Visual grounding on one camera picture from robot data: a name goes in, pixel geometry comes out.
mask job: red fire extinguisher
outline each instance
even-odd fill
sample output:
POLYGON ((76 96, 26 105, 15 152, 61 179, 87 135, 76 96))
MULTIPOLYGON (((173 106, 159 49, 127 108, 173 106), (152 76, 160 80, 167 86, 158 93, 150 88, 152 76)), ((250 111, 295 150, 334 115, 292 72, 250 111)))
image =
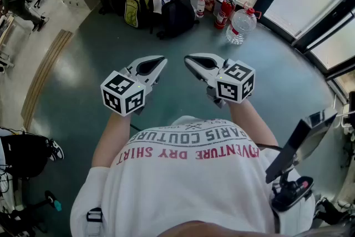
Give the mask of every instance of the red fire extinguisher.
POLYGON ((216 21, 215 21, 215 27, 217 29, 223 29, 224 26, 227 23, 228 17, 229 15, 232 13, 233 11, 233 2, 232 0, 223 0, 222 5, 221 5, 221 9, 216 17, 216 21))

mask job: water bottle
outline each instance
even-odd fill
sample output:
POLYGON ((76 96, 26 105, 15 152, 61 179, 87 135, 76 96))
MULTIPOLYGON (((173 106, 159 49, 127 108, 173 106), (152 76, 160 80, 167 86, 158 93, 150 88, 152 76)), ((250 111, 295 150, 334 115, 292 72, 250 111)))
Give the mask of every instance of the water bottle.
POLYGON ((256 27, 256 16, 261 17, 261 12, 255 11, 253 8, 240 9, 235 14, 227 29, 227 39, 233 44, 242 44, 249 33, 256 27))
POLYGON ((205 14, 205 0, 199 0, 197 3, 196 15, 198 18, 202 18, 205 14))

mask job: strap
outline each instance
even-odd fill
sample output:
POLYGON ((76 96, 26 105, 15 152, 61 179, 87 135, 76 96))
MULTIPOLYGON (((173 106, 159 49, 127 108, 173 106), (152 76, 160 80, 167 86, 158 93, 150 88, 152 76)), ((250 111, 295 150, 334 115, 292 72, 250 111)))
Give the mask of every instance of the strap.
POLYGON ((146 8, 146 3, 145 0, 139 0, 139 12, 141 12, 142 14, 146 13, 147 8, 146 8))
POLYGON ((87 213, 87 231, 86 237, 100 236, 102 227, 102 210, 93 208, 87 213))

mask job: bag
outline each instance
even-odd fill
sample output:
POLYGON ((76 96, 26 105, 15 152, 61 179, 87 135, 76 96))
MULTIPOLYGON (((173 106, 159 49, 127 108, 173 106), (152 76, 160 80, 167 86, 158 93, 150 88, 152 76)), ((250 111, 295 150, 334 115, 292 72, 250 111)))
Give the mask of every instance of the bag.
POLYGON ((135 28, 145 26, 152 11, 151 0, 126 0, 124 20, 128 25, 135 28))
POLYGON ((176 37, 191 29, 194 24, 199 23, 195 20, 195 11, 190 0, 172 0, 163 5, 161 9, 164 31, 156 35, 164 37, 176 37))
POLYGON ((99 10, 99 13, 105 15, 109 12, 115 12, 119 16, 124 14, 124 2, 125 0, 100 0, 102 7, 99 10))
POLYGON ((6 172, 17 178, 32 178, 39 175, 50 156, 46 140, 45 137, 27 134, 1 137, 8 165, 6 172))

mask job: black backpack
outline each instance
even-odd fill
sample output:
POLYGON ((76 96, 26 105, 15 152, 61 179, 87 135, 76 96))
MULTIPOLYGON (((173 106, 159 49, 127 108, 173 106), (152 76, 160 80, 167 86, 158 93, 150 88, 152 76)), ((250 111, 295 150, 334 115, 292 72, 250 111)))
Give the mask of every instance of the black backpack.
POLYGON ((99 13, 105 15, 109 12, 117 13, 119 16, 123 16, 125 1, 126 0, 100 0, 102 7, 99 10, 99 13))
POLYGON ((195 20, 195 11, 190 0, 172 0, 164 4, 161 8, 161 17, 164 31, 156 34, 160 39, 174 38, 199 23, 195 20))

